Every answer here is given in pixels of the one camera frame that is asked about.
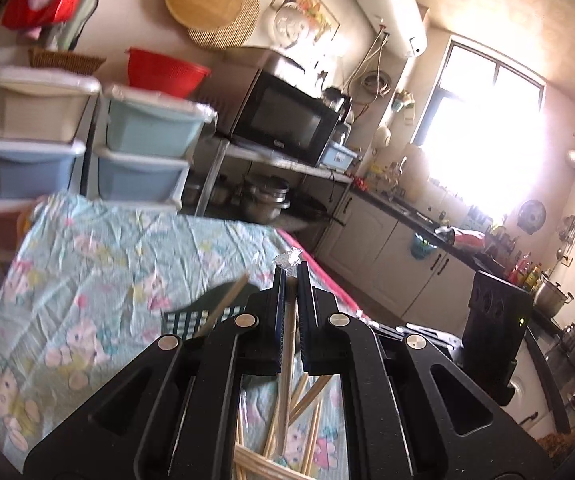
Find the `pink cloth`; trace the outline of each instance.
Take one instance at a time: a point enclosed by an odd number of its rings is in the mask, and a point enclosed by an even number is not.
[[[317,261],[305,249],[303,249],[301,244],[298,241],[296,241],[295,238],[293,238],[291,235],[289,235],[288,233],[286,233],[281,229],[277,229],[277,231],[279,232],[283,240],[289,243],[292,247],[297,247],[303,250],[303,253],[301,254],[301,259],[306,261],[312,272],[314,272],[315,275],[317,275],[321,280],[323,280],[325,285],[327,285],[327,287],[330,289],[331,293],[333,293],[337,298],[343,301],[343,303],[347,304],[347,306],[349,306],[349,308],[353,311],[355,316],[365,317],[365,314],[363,313],[357,302],[354,301],[352,297],[347,292],[345,292],[345,290],[341,288],[340,285],[338,285],[333,279],[331,279],[328,273],[321,268],[321,266],[317,263]]]

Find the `blue storage bin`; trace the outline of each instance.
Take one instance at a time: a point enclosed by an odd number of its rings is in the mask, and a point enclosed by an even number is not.
[[[182,159],[126,155],[107,146],[96,147],[94,154],[103,200],[165,202],[181,195],[190,172],[189,162]]]
[[[85,144],[0,139],[0,198],[36,198],[68,189]]]
[[[347,171],[347,168],[357,156],[359,156],[357,153],[331,140],[323,152],[320,164],[324,164],[329,168]]]
[[[161,92],[113,85],[105,95],[110,100],[107,144],[113,152],[182,157],[203,124],[216,118],[207,105]]]

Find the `beige storage bin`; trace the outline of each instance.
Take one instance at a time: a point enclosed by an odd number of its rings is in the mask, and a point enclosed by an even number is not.
[[[0,69],[0,137],[71,142],[99,81],[57,69]]]

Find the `kettle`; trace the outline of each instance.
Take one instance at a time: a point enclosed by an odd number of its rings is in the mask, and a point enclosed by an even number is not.
[[[344,94],[335,86],[323,90],[321,100],[332,110],[339,114],[339,122],[344,123],[352,108],[352,97]]]

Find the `white water heater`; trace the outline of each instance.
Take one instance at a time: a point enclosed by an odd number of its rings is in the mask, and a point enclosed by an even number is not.
[[[416,0],[356,0],[378,32],[390,33],[386,48],[399,57],[420,56],[427,48],[427,34]]]

